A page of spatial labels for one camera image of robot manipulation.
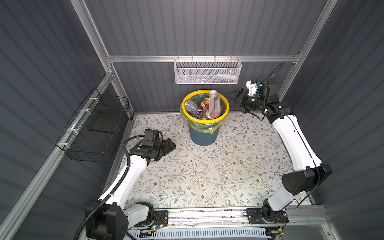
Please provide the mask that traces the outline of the brown coffee bottle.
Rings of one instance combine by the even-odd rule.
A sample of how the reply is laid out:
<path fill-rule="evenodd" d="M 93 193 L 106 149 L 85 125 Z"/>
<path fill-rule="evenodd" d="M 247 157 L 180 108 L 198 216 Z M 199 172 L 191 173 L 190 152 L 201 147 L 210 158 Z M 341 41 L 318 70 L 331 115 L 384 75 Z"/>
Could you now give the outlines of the brown coffee bottle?
<path fill-rule="evenodd" d="M 209 109 L 209 100 L 210 100 L 210 96 L 207 96 L 206 98 L 204 98 L 204 100 L 199 104 L 199 108 L 198 108 L 199 112 Z"/>

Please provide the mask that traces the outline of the blue label clear bottle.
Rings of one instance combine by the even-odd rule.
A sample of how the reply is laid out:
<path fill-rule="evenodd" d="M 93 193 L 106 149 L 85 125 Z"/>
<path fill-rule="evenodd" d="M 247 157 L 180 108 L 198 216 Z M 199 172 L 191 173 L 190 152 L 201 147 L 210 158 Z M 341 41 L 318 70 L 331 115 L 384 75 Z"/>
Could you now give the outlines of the blue label clear bottle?
<path fill-rule="evenodd" d="M 185 110 L 188 113 L 195 114 L 198 111 L 198 106 L 195 102 L 188 100 L 184 103 Z"/>

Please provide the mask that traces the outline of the red label clear bottle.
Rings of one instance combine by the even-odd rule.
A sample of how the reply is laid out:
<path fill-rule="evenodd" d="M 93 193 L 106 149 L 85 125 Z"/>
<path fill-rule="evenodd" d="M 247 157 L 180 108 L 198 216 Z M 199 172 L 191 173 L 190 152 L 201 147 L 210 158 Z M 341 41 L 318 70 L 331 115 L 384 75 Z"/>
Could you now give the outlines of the red label clear bottle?
<path fill-rule="evenodd" d="M 199 113 L 199 115 L 200 115 L 200 120 L 204 120 L 204 121 L 209 120 L 209 118 L 208 118 L 208 115 L 209 115 L 209 113 L 208 113 L 208 109 L 203 109 L 203 110 Z"/>

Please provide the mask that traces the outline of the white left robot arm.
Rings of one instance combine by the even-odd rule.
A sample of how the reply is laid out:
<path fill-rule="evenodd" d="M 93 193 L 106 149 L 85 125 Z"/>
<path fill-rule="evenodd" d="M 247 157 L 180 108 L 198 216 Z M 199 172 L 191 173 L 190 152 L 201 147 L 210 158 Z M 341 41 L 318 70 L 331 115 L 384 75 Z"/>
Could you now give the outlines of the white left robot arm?
<path fill-rule="evenodd" d="M 78 231 L 85 229 L 87 238 L 94 240 L 122 240 L 132 227 L 152 224 L 153 204 L 138 202 L 125 209 L 125 203 L 149 163 L 159 161 L 175 149 L 176 144 L 170 138 L 153 145 L 146 145 L 145 140 L 141 140 L 130 151 L 123 148 L 127 156 L 124 170 L 99 197 L 99 202 L 85 209 L 85 220 Z"/>

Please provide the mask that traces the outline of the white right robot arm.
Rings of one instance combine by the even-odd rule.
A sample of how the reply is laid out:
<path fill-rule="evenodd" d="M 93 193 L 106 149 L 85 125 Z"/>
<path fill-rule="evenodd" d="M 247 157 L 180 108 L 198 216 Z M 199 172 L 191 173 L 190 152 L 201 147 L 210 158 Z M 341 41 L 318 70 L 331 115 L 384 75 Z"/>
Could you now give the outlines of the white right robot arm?
<path fill-rule="evenodd" d="M 261 111 L 279 134 L 291 159 L 293 172 L 284 174 L 282 186 L 263 202 L 263 219 L 271 222 L 283 213 L 295 196 L 302 193 L 311 195 L 333 170 L 330 165 L 324 165 L 312 150 L 291 105 L 266 93 L 267 90 L 262 90 L 251 96 L 247 90 L 239 88 L 228 93 L 228 97 L 242 113 Z"/>

